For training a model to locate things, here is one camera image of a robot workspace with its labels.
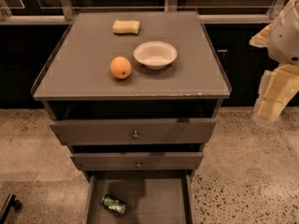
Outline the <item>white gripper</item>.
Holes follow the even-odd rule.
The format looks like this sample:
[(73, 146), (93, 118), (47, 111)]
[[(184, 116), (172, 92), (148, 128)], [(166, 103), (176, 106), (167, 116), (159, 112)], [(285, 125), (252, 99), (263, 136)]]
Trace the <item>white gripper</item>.
[(272, 24), (254, 35), (249, 44), (267, 48), (269, 57), (281, 63), (274, 71), (264, 71), (253, 108), (253, 121), (269, 124), (278, 119), (299, 92), (299, 66), (294, 65), (299, 64), (299, 0), (290, 0)]

